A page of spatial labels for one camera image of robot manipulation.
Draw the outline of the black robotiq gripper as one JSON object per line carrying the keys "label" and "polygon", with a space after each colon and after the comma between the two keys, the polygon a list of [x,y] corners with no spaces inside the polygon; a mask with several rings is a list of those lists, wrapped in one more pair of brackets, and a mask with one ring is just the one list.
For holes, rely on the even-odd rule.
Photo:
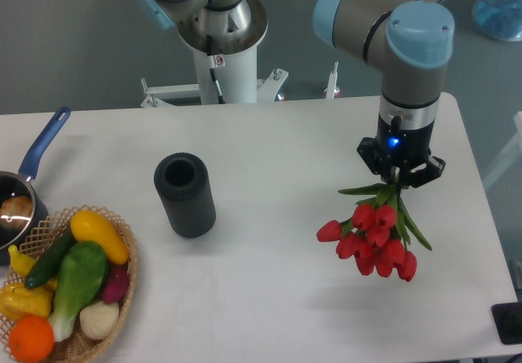
{"label": "black robotiq gripper", "polygon": [[400,167],[407,162],[411,169],[401,177],[401,186],[420,188],[442,176],[445,161],[431,156],[434,122],[419,129],[404,129],[403,123],[401,121],[396,130],[379,116],[376,139],[363,138],[356,150],[369,171],[383,182],[392,181],[393,166]]}

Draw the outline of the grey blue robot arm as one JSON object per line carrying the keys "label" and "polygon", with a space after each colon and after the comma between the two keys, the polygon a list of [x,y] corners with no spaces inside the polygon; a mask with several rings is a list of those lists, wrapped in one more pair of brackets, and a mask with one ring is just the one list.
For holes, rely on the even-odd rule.
{"label": "grey blue robot arm", "polygon": [[[136,0],[162,29],[176,27],[192,50],[203,104],[255,103],[274,93],[257,79],[257,47],[268,29],[259,0]],[[316,35],[383,78],[375,137],[357,151],[397,188],[438,179],[445,162],[431,133],[453,53],[454,20],[443,0],[317,0]]]}

